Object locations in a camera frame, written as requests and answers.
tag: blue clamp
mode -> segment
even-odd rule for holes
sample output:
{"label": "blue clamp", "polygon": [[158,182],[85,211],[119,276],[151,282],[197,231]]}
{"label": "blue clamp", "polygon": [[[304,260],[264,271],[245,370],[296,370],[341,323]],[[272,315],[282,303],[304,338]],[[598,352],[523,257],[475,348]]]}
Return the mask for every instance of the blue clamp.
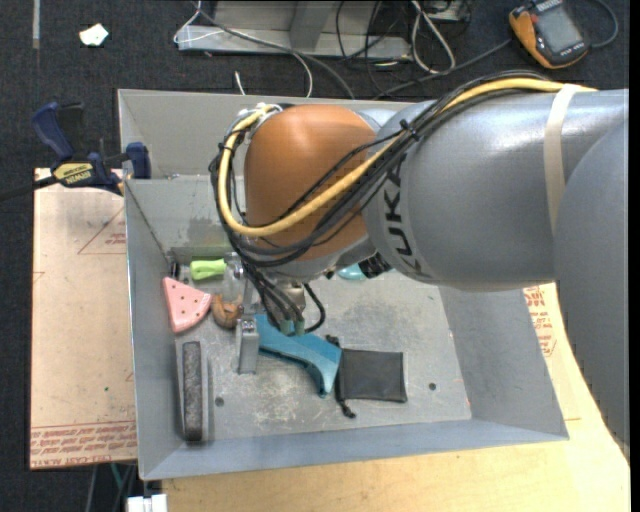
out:
{"label": "blue clamp", "polygon": [[[82,113],[82,104],[60,108],[58,103],[51,102],[31,118],[40,140],[56,153],[57,159],[51,166],[55,182],[70,188],[94,187],[121,195],[122,180],[106,165],[114,160],[130,160],[135,178],[151,178],[149,154],[141,142],[133,142],[127,146],[125,153],[109,158],[104,158],[98,152],[90,152],[86,157],[80,154]],[[70,128],[76,140],[69,140],[60,126],[60,116],[67,121],[67,128]]]}
{"label": "blue clamp", "polygon": [[286,336],[273,327],[266,315],[255,315],[260,334],[260,352],[304,368],[313,378],[318,394],[324,398],[333,389],[342,350],[316,336]]}

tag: pink triangular sponge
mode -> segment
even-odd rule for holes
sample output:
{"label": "pink triangular sponge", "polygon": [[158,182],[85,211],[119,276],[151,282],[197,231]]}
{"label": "pink triangular sponge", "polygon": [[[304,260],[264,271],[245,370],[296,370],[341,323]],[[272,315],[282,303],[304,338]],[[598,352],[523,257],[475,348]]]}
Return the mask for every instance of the pink triangular sponge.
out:
{"label": "pink triangular sponge", "polygon": [[173,332],[179,333],[193,327],[207,316],[211,306],[211,294],[196,290],[170,277],[162,279],[162,287]]}

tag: yellow cable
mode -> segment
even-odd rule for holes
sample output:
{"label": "yellow cable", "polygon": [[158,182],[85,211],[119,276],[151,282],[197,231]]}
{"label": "yellow cable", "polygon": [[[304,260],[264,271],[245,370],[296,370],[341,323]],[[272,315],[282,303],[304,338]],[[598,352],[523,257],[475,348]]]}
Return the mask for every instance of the yellow cable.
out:
{"label": "yellow cable", "polygon": [[[537,80],[533,78],[505,78],[501,80],[496,80],[491,83],[479,85],[474,87],[473,89],[469,89],[465,91],[460,96],[456,97],[449,104],[447,104],[443,110],[450,108],[462,101],[468,100],[480,94],[485,94],[491,91],[497,91],[502,89],[533,89],[541,92],[557,92],[564,86],[563,83],[559,82],[548,82],[545,80]],[[595,89],[590,89],[584,87],[583,90],[593,91]],[[267,110],[261,110],[256,112],[256,114],[243,119],[237,125],[235,125],[232,131],[242,130],[251,126],[255,121],[257,121]],[[233,134],[228,139],[228,145],[233,147],[233,144],[237,138],[237,134]],[[391,141],[389,141],[381,150],[377,151],[374,155],[367,158],[363,163],[361,163],[358,167],[353,169],[349,174],[345,175],[334,185],[325,190],[322,194],[318,195],[308,203],[301,206],[296,211],[290,213],[287,217],[280,219],[272,224],[261,227],[250,227],[244,226],[237,222],[232,215],[231,208],[229,207],[229,201],[226,194],[226,180],[227,173],[229,169],[229,159],[231,156],[231,151],[226,150],[222,154],[222,158],[220,160],[220,174],[218,177],[218,198],[220,204],[220,211],[222,216],[224,217],[225,222],[233,229],[235,232],[251,236],[251,237],[265,237],[269,235],[273,235],[275,233],[279,233],[284,231],[285,229],[290,228],[294,224],[302,221],[307,218],[309,215],[314,213],[316,210],[327,204],[333,198],[342,194],[346,191],[351,185],[353,185],[362,175],[369,169],[369,167],[382,155],[391,145],[397,140],[398,137],[395,137]]]}

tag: orange device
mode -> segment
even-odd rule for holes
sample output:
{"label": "orange device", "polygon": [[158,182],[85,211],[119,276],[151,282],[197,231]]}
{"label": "orange device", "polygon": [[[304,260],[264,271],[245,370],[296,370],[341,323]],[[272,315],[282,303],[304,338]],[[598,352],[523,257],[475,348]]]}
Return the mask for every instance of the orange device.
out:
{"label": "orange device", "polygon": [[590,48],[564,0],[531,0],[509,13],[509,24],[527,52],[545,68],[570,66]]}

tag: black carpet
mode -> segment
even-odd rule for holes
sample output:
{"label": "black carpet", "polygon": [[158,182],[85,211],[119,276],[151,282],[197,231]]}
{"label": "black carpet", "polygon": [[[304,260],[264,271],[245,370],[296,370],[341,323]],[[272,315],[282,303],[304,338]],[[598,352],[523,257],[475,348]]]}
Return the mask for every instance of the black carpet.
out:
{"label": "black carpet", "polygon": [[[595,0],[573,3],[592,39],[606,39],[613,28],[607,11]],[[0,191],[28,185],[34,167],[52,164],[52,152],[30,126],[34,111],[49,101],[84,102],[86,140],[97,148],[97,141],[104,138],[107,154],[113,154],[120,149],[119,88],[238,94],[233,78],[238,71],[248,94],[305,94],[304,70],[291,56],[180,53],[172,37],[193,13],[189,2],[42,0],[41,4],[40,50],[36,51],[32,45],[33,2],[0,3]],[[407,8],[405,2],[395,4]],[[547,76],[599,89],[628,88],[630,0],[607,0],[607,4],[619,21],[617,38],[576,65],[546,72]],[[507,14],[517,5],[515,0],[475,1],[470,22],[446,32],[458,62],[508,39]],[[389,8],[388,15],[400,7]],[[102,48],[83,46],[78,32],[98,22],[109,30],[109,39]],[[403,30],[401,24],[396,28]],[[415,66],[406,65],[393,72],[372,71],[374,84],[361,62],[324,61],[358,99],[423,76]],[[346,97],[330,74],[311,66],[315,97]],[[489,58],[400,91],[391,99],[437,98],[473,78],[510,69],[543,71],[512,42]],[[38,472],[28,468],[32,206],[30,195],[0,203],[0,512],[78,511],[84,510],[93,468]],[[98,468],[93,510],[112,509],[117,491],[110,469]]]}

